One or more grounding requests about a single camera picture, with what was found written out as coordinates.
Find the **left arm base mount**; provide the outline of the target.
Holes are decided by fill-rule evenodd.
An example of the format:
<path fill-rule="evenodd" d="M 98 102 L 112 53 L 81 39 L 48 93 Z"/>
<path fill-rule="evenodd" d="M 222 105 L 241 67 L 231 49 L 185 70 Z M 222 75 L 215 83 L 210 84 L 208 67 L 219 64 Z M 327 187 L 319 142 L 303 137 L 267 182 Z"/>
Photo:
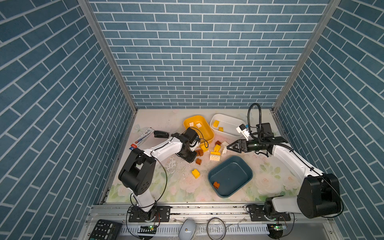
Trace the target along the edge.
<path fill-rule="evenodd" d="M 128 211 L 128 221 L 130 223 L 169 222 L 170 214 L 170 206 L 154 205 L 148 212 L 137 206 L 132 206 Z"/>

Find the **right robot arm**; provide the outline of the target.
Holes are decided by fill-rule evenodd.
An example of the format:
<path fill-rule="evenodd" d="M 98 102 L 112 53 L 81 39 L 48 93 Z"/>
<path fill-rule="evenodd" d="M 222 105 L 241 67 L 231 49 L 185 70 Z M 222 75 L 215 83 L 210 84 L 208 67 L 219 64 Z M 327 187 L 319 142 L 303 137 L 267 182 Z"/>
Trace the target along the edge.
<path fill-rule="evenodd" d="M 302 214 L 308 219 L 317 217 L 336 218 L 345 209 L 340 196 L 340 184 L 334 174 L 325 174 L 301 157 L 282 137 L 268 137 L 263 140 L 237 140 L 227 146 L 236 153 L 266 150 L 280 160 L 301 184 L 296 197 L 267 198 L 264 215 L 272 219 L 278 214 Z"/>

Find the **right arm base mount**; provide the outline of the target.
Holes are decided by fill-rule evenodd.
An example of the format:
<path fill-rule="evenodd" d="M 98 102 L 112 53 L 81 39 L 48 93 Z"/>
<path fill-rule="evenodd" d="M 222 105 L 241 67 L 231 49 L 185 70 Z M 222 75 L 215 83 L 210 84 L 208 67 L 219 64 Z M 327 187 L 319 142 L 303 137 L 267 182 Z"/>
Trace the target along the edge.
<path fill-rule="evenodd" d="M 250 215 L 252 222 L 263 222 L 263 221 L 291 221 L 289 213 L 278 213 L 269 207 L 265 207 L 257 204 L 249 204 L 245 207 L 246 212 Z"/>

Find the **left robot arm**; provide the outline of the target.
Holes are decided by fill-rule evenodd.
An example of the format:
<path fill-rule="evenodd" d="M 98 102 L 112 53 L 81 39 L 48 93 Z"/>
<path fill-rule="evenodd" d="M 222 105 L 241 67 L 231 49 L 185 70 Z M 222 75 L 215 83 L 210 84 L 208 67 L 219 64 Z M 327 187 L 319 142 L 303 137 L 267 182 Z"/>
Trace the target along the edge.
<path fill-rule="evenodd" d="M 207 146 L 209 145 L 200 130 L 189 127 L 181 134 L 171 134 L 167 140 L 155 147 L 131 150 L 118 179 L 131 191 L 140 211 L 148 214 L 156 210 L 158 201 L 154 199 L 149 190 L 156 163 L 161 164 L 163 160 L 172 155 L 177 155 L 191 163 L 197 157 L 195 150 L 200 146 L 201 141 L 204 141 Z"/>

